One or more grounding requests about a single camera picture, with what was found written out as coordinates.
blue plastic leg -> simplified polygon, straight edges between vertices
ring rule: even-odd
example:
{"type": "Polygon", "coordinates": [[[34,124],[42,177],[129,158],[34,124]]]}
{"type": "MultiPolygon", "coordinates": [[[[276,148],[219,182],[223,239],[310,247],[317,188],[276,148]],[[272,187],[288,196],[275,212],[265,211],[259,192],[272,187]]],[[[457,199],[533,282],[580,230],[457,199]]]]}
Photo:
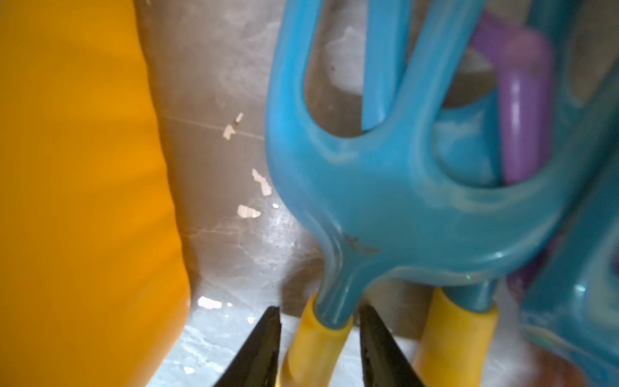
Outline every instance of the blue plastic leg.
{"type": "Polygon", "coordinates": [[[361,128],[382,123],[406,69],[412,0],[368,0],[361,128]]]}

yellow plastic object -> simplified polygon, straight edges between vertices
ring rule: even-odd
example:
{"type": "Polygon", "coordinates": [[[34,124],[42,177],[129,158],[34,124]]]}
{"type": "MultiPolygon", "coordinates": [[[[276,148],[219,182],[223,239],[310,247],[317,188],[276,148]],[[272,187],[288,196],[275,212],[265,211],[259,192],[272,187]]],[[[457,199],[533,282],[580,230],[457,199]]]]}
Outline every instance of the yellow plastic object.
{"type": "Polygon", "coordinates": [[[278,387],[327,387],[352,329],[352,317],[339,330],[325,328],[314,314],[314,294],[305,305],[299,328],[277,376],[278,387]]]}
{"type": "Polygon", "coordinates": [[[498,318],[496,304],[472,313],[437,287],[413,362],[426,387],[478,387],[498,318]]]}
{"type": "Polygon", "coordinates": [[[130,0],[0,1],[0,378],[144,386],[189,285],[130,0]]]}

gray concrete floor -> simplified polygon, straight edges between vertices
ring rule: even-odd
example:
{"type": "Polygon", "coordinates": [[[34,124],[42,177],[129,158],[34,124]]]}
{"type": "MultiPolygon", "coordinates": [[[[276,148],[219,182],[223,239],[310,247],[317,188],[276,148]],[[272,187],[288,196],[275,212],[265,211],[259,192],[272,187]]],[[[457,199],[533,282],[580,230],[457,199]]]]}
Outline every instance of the gray concrete floor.
{"type": "MultiPolygon", "coordinates": [[[[150,386],[209,386],[221,375],[269,305],[282,307],[285,353],[309,296],[322,275],[321,252],[276,192],[263,196],[252,169],[267,178],[264,110],[271,60],[285,0],[135,0],[142,44],[160,118],[186,266],[192,312],[181,339],[150,386]],[[245,117],[239,124],[239,112],[245,117]],[[236,134],[223,138],[226,125],[236,134]],[[260,211],[243,219],[237,207],[260,211]],[[201,297],[202,307],[198,302],[201,297]]],[[[524,20],[527,1],[488,7],[524,20]]],[[[415,5],[412,37],[428,1],[415,5]]],[[[587,98],[619,52],[619,2],[590,0],[581,12],[572,65],[574,89],[587,98]]],[[[306,80],[315,120],[332,133],[360,133],[366,3],[327,2],[306,80]]],[[[449,105],[493,87],[489,65],[468,53],[449,105]]],[[[421,335],[431,289],[382,282],[366,297],[411,357],[421,335]]],[[[504,286],[501,319],[482,386],[532,386],[540,362],[523,340],[517,306],[504,286]]],[[[332,386],[363,385],[358,331],[345,346],[332,386]]]]}

orange plastic surface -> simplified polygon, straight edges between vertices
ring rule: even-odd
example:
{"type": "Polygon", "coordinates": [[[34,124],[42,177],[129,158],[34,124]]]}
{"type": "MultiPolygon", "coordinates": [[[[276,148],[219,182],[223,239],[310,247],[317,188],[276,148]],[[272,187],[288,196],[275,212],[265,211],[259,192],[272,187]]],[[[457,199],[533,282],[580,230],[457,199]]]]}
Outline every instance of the orange plastic surface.
{"type": "Polygon", "coordinates": [[[144,386],[181,257],[130,0],[0,1],[0,385],[144,386]]]}

blue plastic frame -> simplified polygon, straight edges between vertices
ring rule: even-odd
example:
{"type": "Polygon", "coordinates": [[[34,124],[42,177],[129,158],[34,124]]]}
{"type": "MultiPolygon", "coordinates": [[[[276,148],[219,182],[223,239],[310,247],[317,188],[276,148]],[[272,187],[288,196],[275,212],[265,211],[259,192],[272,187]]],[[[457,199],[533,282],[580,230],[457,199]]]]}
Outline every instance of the blue plastic frame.
{"type": "Polygon", "coordinates": [[[476,284],[530,259],[617,138],[611,123],[619,85],[602,88],[536,176],[507,188],[471,188],[441,168],[432,128],[483,1],[433,2],[390,114],[352,139],[323,131],[303,100],[320,8],[314,0],[287,3],[269,84],[266,151],[277,191],[325,254],[316,306],[322,324],[343,326],[378,279],[476,284]]]}

